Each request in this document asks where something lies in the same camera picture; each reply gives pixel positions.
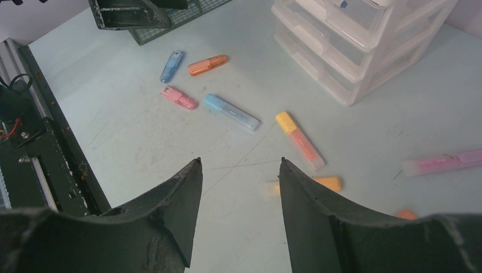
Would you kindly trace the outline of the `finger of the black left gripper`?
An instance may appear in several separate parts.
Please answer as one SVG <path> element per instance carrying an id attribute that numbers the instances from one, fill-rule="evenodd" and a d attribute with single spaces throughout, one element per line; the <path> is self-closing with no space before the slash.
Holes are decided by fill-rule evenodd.
<path id="1" fill-rule="evenodd" d="M 169 28 L 167 10 L 185 10 L 188 1 L 89 0 L 97 27 L 101 30 Z"/>

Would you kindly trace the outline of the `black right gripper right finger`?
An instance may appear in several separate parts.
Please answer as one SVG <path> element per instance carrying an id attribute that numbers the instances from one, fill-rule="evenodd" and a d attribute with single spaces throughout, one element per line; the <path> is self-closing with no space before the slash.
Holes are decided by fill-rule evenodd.
<path id="1" fill-rule="evenodd" d="M 406 220 L 368 209 L 280 165 L 293 272 L 480 272 L 481 215 Z"/>

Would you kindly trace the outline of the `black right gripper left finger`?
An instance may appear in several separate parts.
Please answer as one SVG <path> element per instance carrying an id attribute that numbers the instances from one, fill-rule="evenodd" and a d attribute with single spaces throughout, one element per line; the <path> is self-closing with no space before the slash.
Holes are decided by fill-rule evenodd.
<path id="1" fill-rule="evenodd" d="M 202 193 L 200 158 L 99 216 L 1 211 L 2 272 L 184 272 Z"/>

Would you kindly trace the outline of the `blue transparent correction tape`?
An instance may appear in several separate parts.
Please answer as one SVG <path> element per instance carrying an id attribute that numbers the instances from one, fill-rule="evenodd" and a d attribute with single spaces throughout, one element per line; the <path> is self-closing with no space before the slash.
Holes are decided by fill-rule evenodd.
<path id="1" fill-rule="evenodd" d="M 160 75 L 160 81 L 162 83 L 169 83 L 176 74 L 182 60 L 184 58 L 183 51 L 173 51 Z"/>

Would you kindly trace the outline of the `white plastic drawer organizer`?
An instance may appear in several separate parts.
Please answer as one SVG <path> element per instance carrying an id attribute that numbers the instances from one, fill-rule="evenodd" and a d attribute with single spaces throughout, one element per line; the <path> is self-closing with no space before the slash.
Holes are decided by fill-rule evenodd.
<path id="1" fill-rule="evenodd" d="M 351 106 L 414 65 L 456 2 L 274 1 L 275 39 L 321 87 Z"/>

